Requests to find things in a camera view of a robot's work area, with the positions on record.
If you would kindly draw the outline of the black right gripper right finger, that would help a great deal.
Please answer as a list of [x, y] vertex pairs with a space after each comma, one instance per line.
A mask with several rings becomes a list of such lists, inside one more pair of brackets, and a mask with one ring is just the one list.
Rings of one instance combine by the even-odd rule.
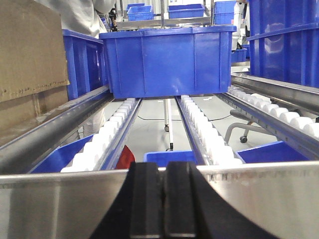
[[170, 162], [164, 188], [166, 239], [275, 238], [227, 203], [194, 163]]

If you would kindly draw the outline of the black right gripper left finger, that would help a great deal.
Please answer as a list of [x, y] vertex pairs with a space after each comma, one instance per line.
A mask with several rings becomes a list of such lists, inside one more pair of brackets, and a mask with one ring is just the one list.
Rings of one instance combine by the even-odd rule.
[[161, 239], [161, 185], [156, 163], [132, 163], [91, 239]]

